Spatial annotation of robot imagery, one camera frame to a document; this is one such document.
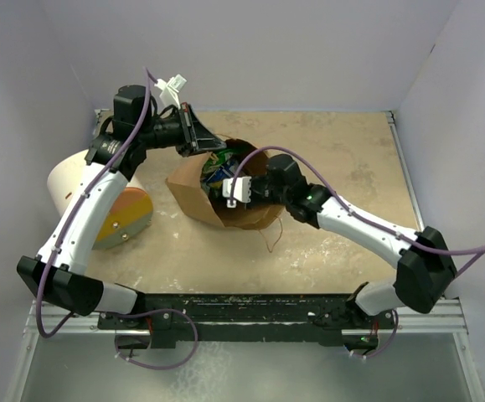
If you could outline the green Fox's candy bag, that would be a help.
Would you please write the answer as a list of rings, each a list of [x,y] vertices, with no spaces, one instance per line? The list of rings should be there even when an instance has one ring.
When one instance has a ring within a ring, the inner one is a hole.
[[[209,175],[214,173],[225,162],[231,159],[235,155],[234,148],[225,148],[216,152],[212,152],[202,167],[202,174]]]

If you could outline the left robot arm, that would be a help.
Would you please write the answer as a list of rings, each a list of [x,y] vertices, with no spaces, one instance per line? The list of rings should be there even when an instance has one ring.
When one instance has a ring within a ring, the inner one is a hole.
[[[49,302],[81,316],[115,312],[128,328],[140,327],[146,308],[137,291],[86,276],[95,239],[109,210],[150,149],[172,147],[181,157],[226,147],[183,103],[161,117],[150,90],[121,87],[113,99],[111,131],[101,130],[85,155],[82,177],[56,229],[34,257],[22,257],[17,272],[36,302]]]

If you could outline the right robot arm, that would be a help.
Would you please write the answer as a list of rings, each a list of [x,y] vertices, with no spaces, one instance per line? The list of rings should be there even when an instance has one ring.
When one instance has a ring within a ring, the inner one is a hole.
[[[250,205],[282,205],[294,220],[341,235],[396,270],[395,277],[366,282],[350,296],[346,315],[355,327],[367,327],[376,315],[397,307],[428,313],[457,276],[438,230],[392,225],[355,208],[328,185],[309,183],[287,154],[271,157],[249,186]]]

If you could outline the brown paper bag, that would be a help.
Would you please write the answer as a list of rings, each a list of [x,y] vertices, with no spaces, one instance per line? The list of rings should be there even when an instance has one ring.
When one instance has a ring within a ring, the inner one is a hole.
[[[234,148],[239,163],[257,147],[252,143],[228,137],[226,148]],[[202,167],[212,152],[188,157],[179,167],[172,171],[166,185],[174,196],[179,208],[189,218],[210,224],[221,229],[245,229],[261,232],[281,218],[284,207],[272,205],[256,209],[246,208],[239,203],[234,209],[228,209],[221,188],[209,188],[204,180],[210,175],[202,174]]]

